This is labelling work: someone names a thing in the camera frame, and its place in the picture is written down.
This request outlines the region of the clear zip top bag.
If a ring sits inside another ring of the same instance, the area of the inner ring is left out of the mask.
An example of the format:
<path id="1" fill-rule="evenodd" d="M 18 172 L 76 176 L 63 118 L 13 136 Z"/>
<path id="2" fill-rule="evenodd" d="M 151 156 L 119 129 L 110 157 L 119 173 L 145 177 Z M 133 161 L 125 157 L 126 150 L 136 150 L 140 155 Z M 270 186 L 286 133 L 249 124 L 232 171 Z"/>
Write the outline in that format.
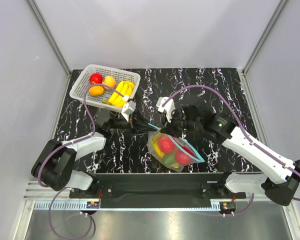
<path id="1" fill-rule="evenodd" d="M 205 162 L 186 139 L 162 133 L 151 123 L 148 126 L 152 129 L 148 134 L 148 151 L 164 167 L 180 173 L 186 166 Z"/>

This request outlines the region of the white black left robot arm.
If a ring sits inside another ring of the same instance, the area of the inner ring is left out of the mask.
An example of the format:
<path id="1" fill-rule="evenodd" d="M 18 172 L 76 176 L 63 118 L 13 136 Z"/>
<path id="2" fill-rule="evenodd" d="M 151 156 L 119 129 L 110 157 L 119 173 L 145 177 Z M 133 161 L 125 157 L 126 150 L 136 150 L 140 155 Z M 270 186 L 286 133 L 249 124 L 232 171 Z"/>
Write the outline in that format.
<path id="1" fill-rule="evenodd" d="M 47 142 L 31 169 L 31 175 L 40 186 L 55 191 L 73 187 L 80 189 L 85 197 L 93 198 L 98 193 L 98 186 L 90 174 L 73 170 L 75 161 L 110 145 L 114 137 L 112 129 L 130 130 L 135 135 L 156 130 L 138 110 L 125 119 L 102 109 L 93 124 L 95 131 L 85 136 L 69 141 L 51 139 Z"/>

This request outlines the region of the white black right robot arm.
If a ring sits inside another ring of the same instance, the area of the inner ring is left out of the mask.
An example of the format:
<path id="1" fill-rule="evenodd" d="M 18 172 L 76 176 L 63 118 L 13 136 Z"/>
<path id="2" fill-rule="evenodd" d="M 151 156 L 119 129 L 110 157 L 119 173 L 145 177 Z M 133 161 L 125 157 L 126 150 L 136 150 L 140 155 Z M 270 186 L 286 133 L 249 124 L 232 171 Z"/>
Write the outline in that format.
<path id="1" fill-rule="evenodd" d="M 257 166 L 261 173 L 227 173 L 217 185 L 218 195 L 229 198 L 234 193 L 264 194 L 272 202 L 288 206 L 300 184 L 300 160 L 293 161 L 274 152 L 230 116 L 212 113 L 207 108 L 187 105 L 176 109 L 173 101 L 157 104 L 165 115 L 162 133 L 179 137 L 182 132 L 200 133 Z"/>

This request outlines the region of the orange green mango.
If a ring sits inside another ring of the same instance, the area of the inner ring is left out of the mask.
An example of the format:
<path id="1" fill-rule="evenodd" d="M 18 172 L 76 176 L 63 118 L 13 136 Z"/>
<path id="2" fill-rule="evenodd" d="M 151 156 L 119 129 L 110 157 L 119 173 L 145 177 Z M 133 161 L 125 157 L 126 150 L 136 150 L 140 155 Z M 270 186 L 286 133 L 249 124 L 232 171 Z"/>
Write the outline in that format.
<path id="1" fill-rule="evenodd" d="M 176 159 L 175 159 L 174 152 L 166 153 L 162 158 L 162 164 L 165 165 L 166 167 L 172 166 L 175 163 L 176 163 Z"/>

